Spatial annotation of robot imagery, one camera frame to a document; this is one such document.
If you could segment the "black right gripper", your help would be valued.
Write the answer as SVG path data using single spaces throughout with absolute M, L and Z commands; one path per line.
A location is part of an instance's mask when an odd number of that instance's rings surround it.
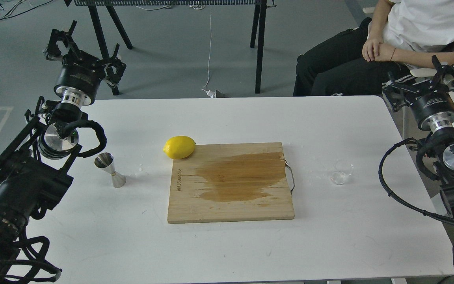
M 446 89 L 454 92 L 454 64 L 442 65 L 436 55 L 431 61 L 436 74 L 431 79 L 431 89 Z M 428 93 L 428 82 L 413 84 L 390 83 L 382 90 L 383 98 L 392 112 L 398 112 L 408 106 L 413 113 L 418 129 L 439 131 L 452 127 L 454 123 L 454 102 L 448 92 Z

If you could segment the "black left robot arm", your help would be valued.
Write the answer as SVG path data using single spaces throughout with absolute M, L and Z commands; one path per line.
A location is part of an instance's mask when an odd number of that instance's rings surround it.
M 126 68 L 117 53 L 99 59 L 79 49 L 69 30 L 52 30 L 47 60 L 60 60 L 54 92 L 58 101 L 40 97 L 27 124 L 0 154 L 0 284 L 55 282 L 61 269 L 46 260 L 49 239 L 28 238 L 31 218 L 45 217 L 73 183 L 68 171 L 77 157 L 95 156 L 107 145 L 102 126 L 83 106 L 95 102 L 102 81 L 115 88 Z

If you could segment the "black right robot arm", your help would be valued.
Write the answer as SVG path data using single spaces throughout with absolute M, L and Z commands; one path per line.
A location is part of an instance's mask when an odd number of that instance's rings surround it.
M 384 86 L 382 94 L 393 112 L 402 107 L 409 107 L 418 129 L 427 131 L 428 136 L 421 140 L 413 137 L 396 143 L 382 157 L 378 177 L 387 195 L 400 204 L 438 220 L 454 225 L 454 102 L 449 92 L 454 92 L 454 64 L 440 63 L 434 55 L 432 75 L 425 75 L 424 80 L 413 85 L 396 82 L 389 73 L 389 84 Z M 395 194 L 383 176 L 386 158 L 397 148 L 409 145 L 416 151 L 415 161 L 418 170 L 431 180 L 440 182 L 440 197 L 447 212 L 446 215 L 431 213 L 417 208 Z

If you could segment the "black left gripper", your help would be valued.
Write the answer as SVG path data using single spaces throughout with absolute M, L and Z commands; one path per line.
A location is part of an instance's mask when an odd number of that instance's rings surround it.
M 61 73 L 54 87 L 61 102 L 86 106 L 95 102 L 97 90 L 103 79 L 110 88 L 118 87 L 127 65 L 118 57 L 120 47 L 118 43 L 112 56 L 106 59 L 100 60 L 90 54 L 81 55 L 72 38 L 76 25 L 77 21 L 73 21 L 67 31 L 53 29 L 44 56 L 46 60 L 62 62 Z M 62 54 L 58 42 L 64 44 L 66 54 Z

